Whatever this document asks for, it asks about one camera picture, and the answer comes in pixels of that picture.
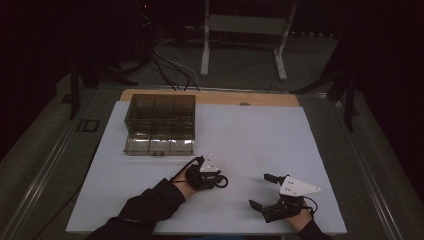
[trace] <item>black cable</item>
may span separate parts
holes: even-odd
[[[166,75],[166,73],[162,70],[161,65],[157,62],[157,60],[152,56],[152,62],[157,66],[157,70],[152,68],[153,70],[157,71],[162,78],[165,80],[166,83],[168,83],[169,86],[172,87],[172,89],[174,89],[175,91],[180,90],[179,86],[174,83],[173,81],[171,81],[171,79],[168,78],[168,76]]]
[[[222,176],[222,175],[219,175],[218,177],[220,178],[220,180],[219,180],[219,182],[217,182],[217,183],[215,184],[215,186],[216,186],[217,188],[225,188],[225,187],[228,185],[228,178],[227,178],[227,177],[225,177],[225,176]],[[224,185],[219,185],[218,183],[222,182],[222,180],[225,180],[225,184],[224,184]]]
[[[164,58],[156,50],[154,50],[153,54],[154,54],[154,56],[159,57],[160,59],[162,59],[163,61],[167,62],[171,66],[167,66],[167,65],[161,64],[161,63],[159,63],[156,60],[156,58],[154,58],[157,64],[160,64],[162,67],[166,67],[166,68],[172,69],[172,70],[177,71],[177,72],[179,72],[179,73],[181,73],[181,74],[184,75],[184,77],[186,78],[186,85],[185,85],[183,91],[186,91],[187,90],[187,88],[189,87],[190,82],[191,82],[196,87],[196,89],[200,92],[200,88],[199,88],[198,84],[193,80],[193,78],[190,77],[190,75],[188,73],[186,73],[183,69],[181,69],[177,64],[175,64],[174,62],[172,62],[172,61]]]
[[[229,38],[231,40],[231,42],[230,43],[223,42],[223,40],[225,38]],[[227,34],[227,35],[223,36],[222,38],[220,38],[220,39],[215,40],[214,42],[212,42],[211,48],[214,47],[214,45],[224,46],[224,47],[227,47],[227,48],[228,47],[229,48],[233,48],[233,47],[236,47],[237,46],[237,41],[235,41],[234,38],[230,37],[230,34]]]
[[[175,178],[177,178],[177,176],[178,175],[180,175],[183,171],[184,171],[184,169],[186,169],[188,166],[190,166],[190,164],[192,164],[194,161],[196,161],[197,160],[197,158],[194,158],[194,159],[192,159],[192,160],[190,160],[186,165],[184,165],[184,167],[183,168],[181,168],[180,169],[180,171],[178,171],[177,172],[177,174],[175,174],[175,176],[173,176],[169,181],[170,182],[173,182],[174,181],[174,179]]]
[[[179,183],[179,182],[187,182],[187,180],[181,180],[181,181],[172,181],[172,183]]]
[[[178,72],[180,72],[181,74],[183,74],[185,76],[187,82],[186,82],[186,85],[184,87],[184,91],[187,90],[187,88],[188,88],[188,86],[190,84],[190,81],[193,82],[193,79],[186,72],[184,72],[180,67],[178,67],[175,63],[173,63],[173,62],[169,61],[168,59],[162,57],[156,50],[154,50],[153,54],[155,56],[158,56],[162,60],[166,61],[167,63],[171,64],[173,66],[173,68],[171,68],[171,69],[173,69],[175,71],[178,71]]]
[[[296,45],[297,45],[297,43],[298,43],[298,37],[295,37],[295,38],[294,38],[293,47],[291,47],[291,48],[292,48],[292,49],[294,49],[294,50],[296,50]],[[296,60],[296,52],[295,52],[295,51],[293,51],[293,55],[294,55],[294,56],[293,56],[293,58],[292,58],[292,59],[290,59],[290,62],[289,62],[289,63],[287,63],[287,64],[284,64],[284,69],[281,69],[281,70],[278,70],[278,69],[277,69],[277,72],[275,73],[276,78],[272,79],[272,80],[271,80],[271,82],[270,82],[269,84],[262,84],[262,85],[260,85],[260,86],[258,86],[258,87],[256,87],[256,88],[254,88],[254,90],[259,90],[259,89],[261,89],[261,88],[263,88],[263,87],[268,86],[268,92],[269,92],[269,91],[271,91],[271,90],[273,90],[273,89],[276,89],[277,91],[287,91],[287,90],[281,89],[281,88],[277,85],[277,83],[278,83],[278,82],[281,82],[281,81],[279,80],[278,72],[279,72],[279,71],[282,71],[282,70],[286,70],[286,69],[288,69],[288,68],[290,68],[290,67],[292,67],[292,66],[293,66],[294,61]]]
[[[144,70],[147,66],[146,64],[140,64],[139,62],[137,62],[137,66],[132,67],[132,68],[127,68],[121,71],[118,71],[116,73],[120,74],[120,75],[134,75],[136,73],[139,73],[140,71]]]
[[[116,72],[112,71],[107,66],[103,66],[102,64],[98,63],[96,60],[92,59],[89,56],[85,56],[84,60],[87,63],[89,63],[93,68],[95,68],[95,69],[103,72],[104,74],[112,77],[113,79],[115,79],[116,81],[120,82],[121,84],[129,85],[129,86],[138,85],[137,83],[131,82],[128,79],[122,77],[119,73],[116,73]]]
[[[311,209],[311,215],[314,216],[315,212],[318,211],[318,204],[317,204],[317,202],[315,202],[312,198],[309,198],[309,197],[304,197],[304,198],[312,201],[315,204],[315,210],[312,207],[310,208]]]
[[[78,186],[78,188],[72,194],[72,196],[68,199],[68,201],[66,201],[65,204],[62,205],[62,207],[59,209],[59,211],[57,211],[53,215],[53,217],[51,217],[50,220],[47,221],[47,223],[44,224],[44,226],[40,230],[38,230],[37,234],[35,234],[35,236],[32,238],[32,240],[36,240],[44,232],[44,230],[46,230],[46,228],[53,222],[53,220],[55,220],[56,217],[59,216],[59,214],[69,205],[70,202],[72,202],[72,200],[75,198],[75,196],[79,193],[79,191],[81,190],[82,186],[84,185],[85,179],[87,178],[88,171],[90,170],[91,164],[93,163],[94,156],[95,156],[95,153],[97,152],[98,147],[99,147],[99,144],[97,144],[97,147],[94,150],[94,153],[93,153],[93,155],[91,157],[90,163],[88,164],[88,168],[85,171],[84,179],[81,182],[81,184]]]

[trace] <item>transparent plastic box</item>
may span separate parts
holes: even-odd
[[[124,152],[135,156],[188,156],[195,138],[194,95],[134,94],[125,125]]]

